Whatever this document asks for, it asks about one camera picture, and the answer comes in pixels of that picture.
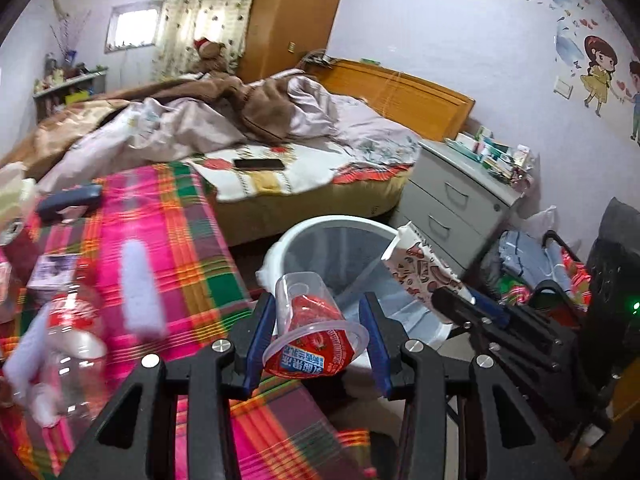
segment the wooden wardrobe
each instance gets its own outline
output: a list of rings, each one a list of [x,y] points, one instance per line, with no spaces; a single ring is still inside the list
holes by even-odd
[[[254,0],[238,76],[245,83],[293,68],[326,48],[340,0]]]

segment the cartoon girl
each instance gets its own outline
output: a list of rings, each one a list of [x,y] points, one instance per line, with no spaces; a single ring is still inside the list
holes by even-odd
[[[584,40],[584,50],[591,60],[587,75],[581,75],[582,84],[589,92],[589,97],[584,100],[584,105],[589,108],[589,103],[595,97],[598,100],[596,115],[600,117],[600,108],[607,102],[607,93],[611,88],[612,75],[616,71],[618,56],[613,47],[597,36],[587,36]]]

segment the brown blanket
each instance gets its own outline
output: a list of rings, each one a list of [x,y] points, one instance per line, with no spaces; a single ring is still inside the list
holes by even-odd
[[[113,118],[110,115],[127,107],[129,102],[147,97],[160,104],[190,97],[209,106],[226,98],[249,136],[265,144],[280,144],[289,134],[294,112],[287,94],[289,79],[267,79],[263,85],[252,88],[235,76],[220,73],[206,80],[171,79],[97,95],[42,121],[0,161],[0,167],[21,161],[26,166],[26,176],[40,180],[76,140],[100,127],[107,118]]]
[[[219,73],[205,80],[171,79],[118,90],[94,99],[140,101],[151,97],[164,105],[181,97],[191,97],[214,106],[218,100],[226,98],[254,140],[280,144],[289,134],[294,111],[287,93],[289,80],[290,77],[267,79],[261,86],[249,87],[235,76]]]
[[[0,160],[0,167],[10,162],[22,162],[26,167],[26,178],[40,180],[76,140],[94,131],[110,114],[128,104],[129,101],[122,99],[71,104],[40,122]]]

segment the blue gripper pad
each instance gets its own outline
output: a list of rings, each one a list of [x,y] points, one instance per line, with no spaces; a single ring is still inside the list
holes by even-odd
[[[255,307],[252,317],[257,317],[254,338],[246,355],[246,372],[242,388],[247,397],[251,396],[262,376],[262,356],[271,342],[276,323],[276,299],[273,294],[264,293]]]
[[[507,328],[510,321],[510,316],[505,309],[491,298],[480,294],[477,290],[468,288],[471,295],[476,300],[476,307],[484,312],[485,316],[491,319],[500,328]]]
[[[360,315],[360,324],[363,325],[369,331],[369,345],[367,346],[367,353],[369,354],[369,361],[371,362],[371,371],[373,372],[373,378],[376,381],[376,386],[382,392],[383,397],[389,397],[391,395],[391,359],[386,350],[384,339],[376,316],[372,311],[372,300],[376,301],[373,308],[377,308],[380,313],[380,305],[375,300],[375,296],[370,293],[364,294],[360,298],[360,306],[358,313]]]

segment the drawer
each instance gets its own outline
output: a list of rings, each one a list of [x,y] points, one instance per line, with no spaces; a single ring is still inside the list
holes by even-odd
[[[401,212],[396,211],[391,217],[391,220],[389,220],[389,226],[393,227],[394,229],[398,229],[403,225],[407,225],[409,222],[410,220],[406,216],[404,216]],[[431,240],[424,233],[424,231],[421,231],[420,229],[418,229],[418,231],[420,232],[422,237],[425,238],[427,243],[433,248],[433,252],[436,253],[439,258],[442,258],[446,264],[449,264],[449,267],[451,267],[453,272],[455,272],[459,278],[462,277],[462,274],[464,274],[465,269],[463,269],[462,266],[456,260],[454,260],[450,254],[447,254],[447,251],[445,251],[442,247],[440,247],[436,242]]]
[[[484,237],[413,182],[404,186],[398,211],[464,269],[482,248]]]
[[[507,206],[462,171],[427,150],[410,177],[482,236],[495,229]]]

